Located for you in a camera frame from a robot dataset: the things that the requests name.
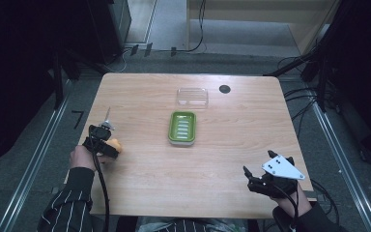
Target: person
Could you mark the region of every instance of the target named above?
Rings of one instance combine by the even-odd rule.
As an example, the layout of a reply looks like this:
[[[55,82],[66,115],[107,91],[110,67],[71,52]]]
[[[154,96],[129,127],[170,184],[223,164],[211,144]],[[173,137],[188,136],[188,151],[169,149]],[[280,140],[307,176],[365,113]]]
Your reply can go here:
[[[99,156],[99,162],[111,162],[113,159]],[[103,222],[90,215],[92,200],[90,192],[95,176],[92,154],[84,146],[76,146],[71,152],[70,171],[64,189],[58,192],[48,203],[38,224],[37,231],[101,231]],[[345,232],[346,229],[333,223],[325,215],[318,203],[312,205],[305,196],[300,184],[291,194],[298,200],[298,232]],[[271,198],[278,206],[273,215],[278,224],[289,228],[295,210],[287,198]]]

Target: black circular hole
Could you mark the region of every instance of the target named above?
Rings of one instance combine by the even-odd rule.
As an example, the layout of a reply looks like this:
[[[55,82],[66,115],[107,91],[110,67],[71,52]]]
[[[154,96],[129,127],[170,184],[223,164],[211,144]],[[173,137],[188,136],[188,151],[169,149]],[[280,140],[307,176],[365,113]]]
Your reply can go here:
[[[221,92],[223,94],[228,94],[228,93],[230,93],[230,91],[231,91],[231,88],[228,85],[219,86],[219,92]]]

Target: wooden table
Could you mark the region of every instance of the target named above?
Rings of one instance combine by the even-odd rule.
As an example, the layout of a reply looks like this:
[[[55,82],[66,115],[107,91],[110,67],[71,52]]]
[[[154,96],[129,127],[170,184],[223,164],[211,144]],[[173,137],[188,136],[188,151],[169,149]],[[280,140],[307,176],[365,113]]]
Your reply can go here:
[[[220,85],[231,92],[222,94]],[[179,109],[179,88],[209,91],[207,109],[196,114],[195,143],[169,143],[171,113]],[[294,157],[312,190],[279,82],[268,76],[109,73],[103,77],[80,143],[89,125],[98,125],[111,107],[123,153],[102,166],[112,215],[271,218],[276,204],[250,192],[243,166],[265,172],[267,150]],[[92,213],[104,214],[99,178],[92,190]]]
[[[199,18],[201,1],[186,0],[187,46],[189,21]],[[207,0],[204,18],[287,23],[300,54],[306,54],[333,19],[339,3],[340,0]]]

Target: striped sleeve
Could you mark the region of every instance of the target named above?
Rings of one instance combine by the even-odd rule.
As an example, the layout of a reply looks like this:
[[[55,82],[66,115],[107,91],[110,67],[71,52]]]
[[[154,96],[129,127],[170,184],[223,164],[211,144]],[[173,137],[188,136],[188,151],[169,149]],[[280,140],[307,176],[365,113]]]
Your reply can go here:
[[[90,191],[95,173],[88,168],[70,170],[65,188],[43,212],[38,231],[92,231]]]

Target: green tray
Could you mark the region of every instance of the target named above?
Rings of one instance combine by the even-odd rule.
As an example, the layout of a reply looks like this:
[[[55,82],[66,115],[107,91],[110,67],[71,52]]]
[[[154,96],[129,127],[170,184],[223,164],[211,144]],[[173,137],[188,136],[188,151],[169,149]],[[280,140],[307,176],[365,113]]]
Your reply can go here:
[[[168,138],[175,145],[192,145],[195,139],[196,118],[193,112],[175,111],[171,114]]]

